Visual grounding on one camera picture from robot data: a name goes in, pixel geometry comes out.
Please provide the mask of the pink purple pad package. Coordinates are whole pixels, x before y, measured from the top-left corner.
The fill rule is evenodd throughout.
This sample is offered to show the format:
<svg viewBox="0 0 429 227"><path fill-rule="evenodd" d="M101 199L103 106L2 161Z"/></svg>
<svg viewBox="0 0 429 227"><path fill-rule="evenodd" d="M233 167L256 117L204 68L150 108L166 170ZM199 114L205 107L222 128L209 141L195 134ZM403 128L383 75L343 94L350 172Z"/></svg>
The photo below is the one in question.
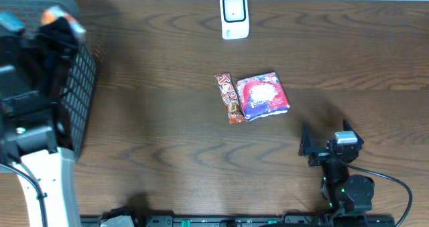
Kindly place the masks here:
<svg viewBox="0 0 429 227"><path fill-rule="evenodd" d="M247 121L287 113L290 103L275 72L237 82L241 109Z"/></svg>

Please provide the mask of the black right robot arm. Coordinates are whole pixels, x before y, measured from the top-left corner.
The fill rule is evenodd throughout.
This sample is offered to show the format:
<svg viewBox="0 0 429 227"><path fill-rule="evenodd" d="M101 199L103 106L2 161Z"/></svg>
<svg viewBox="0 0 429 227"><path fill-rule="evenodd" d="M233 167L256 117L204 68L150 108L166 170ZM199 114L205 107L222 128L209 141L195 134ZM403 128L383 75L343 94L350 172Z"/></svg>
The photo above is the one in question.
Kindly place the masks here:
<svg viewBox="0 0 429 227"><path fill-rule="evenodd" d="M364 214L372 209L374 181L367 176L349 173L349 164L359 156L364 140L349 122L334 134L325 147L315 147L310 129L304 125L298 154L308 158L308 165L322 168L322 195L340 215Z"/></svg>

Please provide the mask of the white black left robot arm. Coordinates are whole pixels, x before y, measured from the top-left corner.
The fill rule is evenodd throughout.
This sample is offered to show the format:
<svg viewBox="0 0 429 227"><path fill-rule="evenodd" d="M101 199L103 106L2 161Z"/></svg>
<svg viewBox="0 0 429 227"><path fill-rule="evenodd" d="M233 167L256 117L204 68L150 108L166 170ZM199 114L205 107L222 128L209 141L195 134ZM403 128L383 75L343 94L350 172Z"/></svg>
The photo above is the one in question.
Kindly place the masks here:
<svg viewBox="0 0 429 227"><path fill-rule="evenodd" d="M31 226L80 226L70 115L62 104L79 41L59 17L23 36L1 13L1 167L21 183Z"/></svg>

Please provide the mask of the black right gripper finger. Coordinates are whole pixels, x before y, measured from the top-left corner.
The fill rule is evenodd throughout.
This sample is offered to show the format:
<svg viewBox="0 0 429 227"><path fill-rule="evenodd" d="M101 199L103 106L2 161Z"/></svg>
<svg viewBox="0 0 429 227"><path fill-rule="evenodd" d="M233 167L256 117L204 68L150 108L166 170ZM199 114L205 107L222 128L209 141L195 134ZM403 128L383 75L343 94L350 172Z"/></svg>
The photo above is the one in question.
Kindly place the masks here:
<svg viewBox="0 0 429 227"><path fill-rule="evenodd" d="M358 143L364 143L364 140L359 136L359 134L352 128L352 126L350 125L350 123L348 122L347 119L343 120L343 131L352 131L356 138L357 138L357 142Z"/></svg>
<svg viewBox="0 0 429 227"><path fill-rule="evenodd" d="M298 155L308 156L311 153L312 153L312 141L311 141L310 131L307 125L303 124Z"/></svg>

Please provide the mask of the small orange snack box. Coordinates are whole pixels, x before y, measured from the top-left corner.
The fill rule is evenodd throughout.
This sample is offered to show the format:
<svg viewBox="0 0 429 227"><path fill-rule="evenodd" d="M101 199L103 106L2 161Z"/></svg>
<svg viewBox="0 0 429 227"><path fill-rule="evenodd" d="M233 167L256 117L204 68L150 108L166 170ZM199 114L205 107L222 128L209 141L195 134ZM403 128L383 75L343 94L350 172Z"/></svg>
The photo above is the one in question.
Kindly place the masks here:
<svg viewBox="0 0 429 227"><path fill-rule="evenodd" d="M80 43L86 41L86 29L79 23L79 21L71 16L67 11L63 10L60 6L52 6L42 13L41 25L50 25L56 21L64 21L65 25L71 30L73 37Z"/></svg>

